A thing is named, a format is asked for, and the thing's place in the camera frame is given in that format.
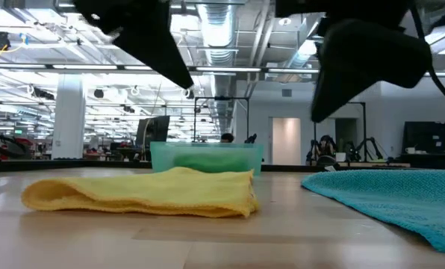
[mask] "column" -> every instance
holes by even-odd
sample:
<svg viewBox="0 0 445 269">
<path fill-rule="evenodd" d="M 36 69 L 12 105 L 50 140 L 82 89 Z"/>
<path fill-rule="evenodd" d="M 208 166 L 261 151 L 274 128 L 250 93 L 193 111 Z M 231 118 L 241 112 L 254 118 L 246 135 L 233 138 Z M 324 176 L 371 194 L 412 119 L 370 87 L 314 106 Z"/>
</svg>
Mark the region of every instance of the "column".
<svg viewBox="0 0 445 269">
<path fill-rule="evenodd" d="M 52 159 L 83 157 L 86 95 L 82 75 L 59 76 Z"/>
</svg>

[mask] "yellow cloth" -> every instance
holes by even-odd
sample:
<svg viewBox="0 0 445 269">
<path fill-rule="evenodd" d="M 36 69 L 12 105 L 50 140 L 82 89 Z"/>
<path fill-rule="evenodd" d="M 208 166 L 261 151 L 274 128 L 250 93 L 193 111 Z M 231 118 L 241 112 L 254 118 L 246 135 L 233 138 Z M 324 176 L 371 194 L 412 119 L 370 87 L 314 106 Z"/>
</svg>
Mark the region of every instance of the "yellow cloth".
<svg viewBox="0 0 445 269">
<path fill-rule="evenodd" d="M 101 178 L 45 179 L 22 193 L 25 206 L 41 210 L 248 217 L 258 209 L 252 171 L 203 173 L 172 168 L 162 173 Z"/>
</svg>

